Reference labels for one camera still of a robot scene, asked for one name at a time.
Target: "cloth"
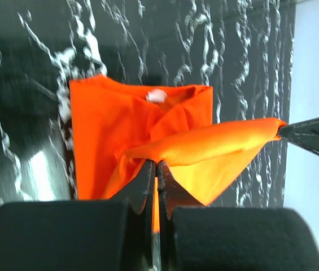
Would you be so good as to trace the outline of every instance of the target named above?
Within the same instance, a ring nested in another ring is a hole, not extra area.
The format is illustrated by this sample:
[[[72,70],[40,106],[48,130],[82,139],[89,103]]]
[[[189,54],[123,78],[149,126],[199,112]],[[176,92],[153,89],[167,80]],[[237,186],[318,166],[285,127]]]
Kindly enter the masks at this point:
[[[149,102],[158,89],[164,102]],[[71,81],[70,90],[79,199],[110,198],[150,159],[166,161],[177,182],[208,205],[286,125],[273,118],[212,125],[210,86],[131,86],[99,75]]]

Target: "orange fabric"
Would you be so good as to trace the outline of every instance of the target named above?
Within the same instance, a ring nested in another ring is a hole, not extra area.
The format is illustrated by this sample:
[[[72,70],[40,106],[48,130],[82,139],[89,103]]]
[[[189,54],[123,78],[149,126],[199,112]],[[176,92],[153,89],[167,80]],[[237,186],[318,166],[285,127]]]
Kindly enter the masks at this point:
[[[70,88],[79,199],[110,198],[150,159],[166,161],[189,193],[210,204],[286,125],[278,119],[211,125],[208,86],[129,86],[100,75],[71,81]],[[164,103],[147,102],[155,88],[166,92]]]

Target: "black marble surface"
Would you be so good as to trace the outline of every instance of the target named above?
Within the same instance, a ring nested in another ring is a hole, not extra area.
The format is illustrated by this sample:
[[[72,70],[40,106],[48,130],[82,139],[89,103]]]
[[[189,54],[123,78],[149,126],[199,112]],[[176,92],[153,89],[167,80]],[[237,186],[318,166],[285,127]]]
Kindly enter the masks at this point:
[[[291,0],[0,1],[0,205],[76,197],[69,78],[209,84],[214,123],[288,121],[294,22]],[[215,204],[282,206],[285,164],[266,145]]]

